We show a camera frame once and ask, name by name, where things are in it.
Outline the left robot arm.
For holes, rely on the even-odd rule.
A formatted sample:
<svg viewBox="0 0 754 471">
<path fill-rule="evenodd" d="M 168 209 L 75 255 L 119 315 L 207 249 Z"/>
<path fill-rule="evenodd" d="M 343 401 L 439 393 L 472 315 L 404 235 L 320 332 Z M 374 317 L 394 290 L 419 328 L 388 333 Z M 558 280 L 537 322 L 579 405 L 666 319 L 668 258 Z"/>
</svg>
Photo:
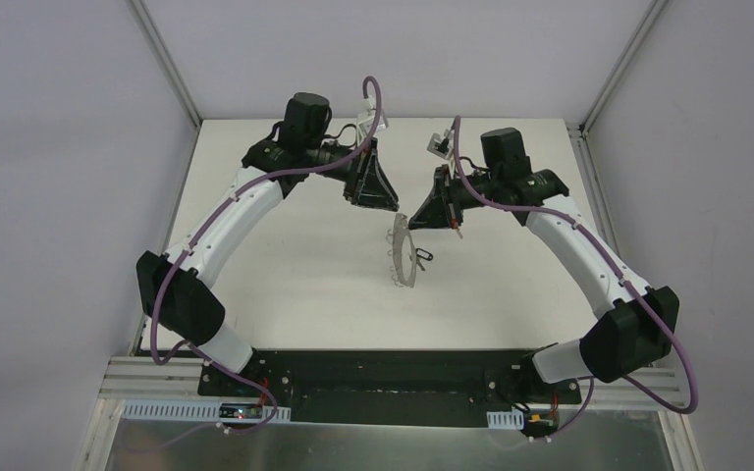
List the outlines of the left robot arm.
<svg viewBox="0 0 754 471">
<path fill-rule="evenodd" d="M 250 146 L 242 165 L 211 213 L 162 254 L 144 252 L 136 274 L 145 314 L 225 368 L 222 382 L 236 396 L 253 394 L 260 371 L 250 364 L 252 346 L 227 324 L 212 291 L 224 265 L 246 236 L 310 175 L 342 183 L 343 198 L 366 209 L 396 212 L 399 197 L 378 159 L 376 132 L 385 120 L 376 93 L 364 93 L 354 124 L 354 146 L 341 145 L 327 129 L 332 118 L 325 97 L 299 92 L 286 116 Z"/>
</svg>

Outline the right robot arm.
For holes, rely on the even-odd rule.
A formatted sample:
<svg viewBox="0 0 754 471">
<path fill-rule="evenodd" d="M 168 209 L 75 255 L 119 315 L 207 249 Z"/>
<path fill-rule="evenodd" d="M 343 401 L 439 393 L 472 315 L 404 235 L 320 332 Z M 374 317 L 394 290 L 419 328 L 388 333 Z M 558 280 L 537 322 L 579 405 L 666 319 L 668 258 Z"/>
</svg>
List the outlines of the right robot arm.
<svg viewBox="0 0 754 471">
<path fill-rule="evenodd" d="M 409 229 L 458 230 L 468 209 L 507 207 L 558 258 L 597 319 L 581 339 L 529 355 L 517 377 L 522 396 L 543 401 L 568 379 L 610 383 L 669 355 L 679 308 L 675 292 L 652 288 L 592 232 L 563 180 L 550 169 L 533 170 L 521 132 L 483 133 L 484 164 L 469 174 L 458 163 L 454 136 L 446 130 L 430 138 L 428 151 L 446 162 L 435 170 Z"/>
</svg>

